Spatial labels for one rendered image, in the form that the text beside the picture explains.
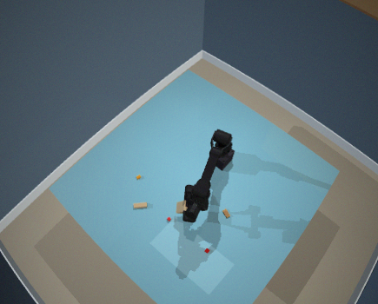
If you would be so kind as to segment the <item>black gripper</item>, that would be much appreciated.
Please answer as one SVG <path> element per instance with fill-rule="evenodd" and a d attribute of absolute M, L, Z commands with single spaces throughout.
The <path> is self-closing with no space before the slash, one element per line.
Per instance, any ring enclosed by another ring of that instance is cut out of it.
<path fill-rule="evenodd" d="M 193 188 L 194 186 L 193 185 L 187 185 L 186 187 L 185 187 L 185 192 L 184 192 L 184 200 L 186 200 L 186 207 L 188 207 L 189 206 L 189 203 L 191 202 L 191 200 L 189 200 L 189 196 L 190 196 L 190 194 L 191 194 L 191 191 L 192 191 L 192 188 Z M 188 222 L 195 222 L 196 221 L 196 219 L 191 219 L 191 218 L 189 218 L 189 217 L 187 217 L 186 215 L 185 215 L 185 210 L 183 210 L 183 212 L 182 212 L 182 220 L 183 221 L 188 221 Z"/>

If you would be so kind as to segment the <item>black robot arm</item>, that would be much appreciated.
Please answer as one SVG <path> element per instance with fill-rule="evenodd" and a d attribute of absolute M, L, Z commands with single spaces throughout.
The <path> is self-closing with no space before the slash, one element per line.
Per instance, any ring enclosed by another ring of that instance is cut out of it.
<path fill-rule="evenodd" d="M 185 212 L 187 217 L 196 219 L 200 211 L 207 211 L 209 209 L 210 180 L 218 159 L 223 158 L 232 149 L 232 139 L 232 135 L 223 130 L 218 129 L 214 132 L 210 142 L 209 159 L 202 173 L 202 178 L 194 185 L 189 196 L 191 202 Z M 213 141 L 216 142 L 215 147 Z"/>

